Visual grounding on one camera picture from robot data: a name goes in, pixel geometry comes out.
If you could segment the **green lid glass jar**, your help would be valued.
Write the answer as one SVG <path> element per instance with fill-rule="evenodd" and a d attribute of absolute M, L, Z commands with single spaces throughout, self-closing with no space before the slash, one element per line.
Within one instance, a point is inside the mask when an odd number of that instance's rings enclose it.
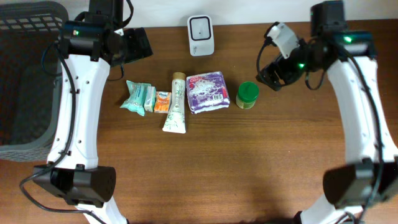
<path fill-rule="evenodd" d="M 244 110 L 251 109 L 259 96 L 259 88 L 254 82 L 243 82 L 238 88 L 236 105 Z"/>

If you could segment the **white cream tube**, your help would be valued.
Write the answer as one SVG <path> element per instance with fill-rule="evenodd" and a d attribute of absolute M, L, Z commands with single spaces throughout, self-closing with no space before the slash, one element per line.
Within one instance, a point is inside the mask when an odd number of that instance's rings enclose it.
<path fill-rule="evenodd" d="M 162 128 L 165 132 L 186 133 L 185 125 L 185 87 L 186 74 L 175 72 L 172 80 L 172 104 Z"/>

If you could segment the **small orange packet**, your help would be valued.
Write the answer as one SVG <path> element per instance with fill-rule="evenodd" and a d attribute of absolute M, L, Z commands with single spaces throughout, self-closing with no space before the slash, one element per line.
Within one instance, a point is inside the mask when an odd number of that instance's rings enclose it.
<path fill-rule="evenodd" d="M 171 104 L 171 92 L 157 91 L 155 96 L 155 113 L 168 113 Z"/>

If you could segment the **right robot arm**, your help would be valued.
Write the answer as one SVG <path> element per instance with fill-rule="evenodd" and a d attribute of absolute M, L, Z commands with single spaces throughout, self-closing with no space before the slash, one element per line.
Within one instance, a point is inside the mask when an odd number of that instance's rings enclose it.
<path fill-rule="evenodd" d="M 342 1 L 312 6 L 310 21 L 308 41 L 282 22 L 267 29 L 264 45 L 279 54 L 257 69 L 257 80 L 278 91 L 312 72 L 329 79 L 343 123 L 346 164 L 325 172 L 323 195 L 292 222 L 362 223 L 369 208 L 397 195 L 397 146 L 379 95 L 374 39 L 348 28 Z"/>

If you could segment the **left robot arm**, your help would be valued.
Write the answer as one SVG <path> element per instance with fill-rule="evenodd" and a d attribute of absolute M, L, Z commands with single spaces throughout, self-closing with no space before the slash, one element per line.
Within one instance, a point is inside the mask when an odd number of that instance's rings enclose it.
<path fill-rule="evenodd" d="M 146 32 L 128 28 L 130 1 L 91 1 L 66 21 L 54 42 L 62 64 L 62 92 L 55 139 L 31 181 L 83 214 L 90 223 L 126 223 L 113 197 L 116 170 L 100 166 L 97 129 L 110 70 L 152 55 Z"/>

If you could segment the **small white green packet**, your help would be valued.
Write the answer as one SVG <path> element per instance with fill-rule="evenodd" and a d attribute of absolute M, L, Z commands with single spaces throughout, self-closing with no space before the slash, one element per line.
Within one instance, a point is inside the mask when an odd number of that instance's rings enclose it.
<path fill-rule="evenodd" d="M 146 98 L 144 101 L 144 109 L 148 112 L 154 111 L 156 100 L 156 90 L 154 86 L 148 86 L 146 90 Z"/>

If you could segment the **purple pink tissue pack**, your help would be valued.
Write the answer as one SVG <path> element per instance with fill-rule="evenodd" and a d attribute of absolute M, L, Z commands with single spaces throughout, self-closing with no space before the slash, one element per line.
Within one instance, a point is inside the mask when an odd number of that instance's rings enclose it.
<path fill-rule="evenodd" d="M 186 79 L 186 89 L 192 114 L 228 108 L 231 102 L 221 72 L 189 76 Z"/>

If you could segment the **teal wet wipes pack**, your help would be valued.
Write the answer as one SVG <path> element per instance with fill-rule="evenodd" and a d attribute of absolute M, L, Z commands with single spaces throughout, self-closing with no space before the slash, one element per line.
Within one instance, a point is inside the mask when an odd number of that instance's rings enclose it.
<path fill-rule="evenodd" d="M 151 87 L 149 83 L 136 83 L 127 80 L 127 88 L 129 91 L 129 98 L 126 99 L 120 108 L 135 112 L 140 116 L 145 116 L 144 102 L 146 99 L 147 89 Z"/>

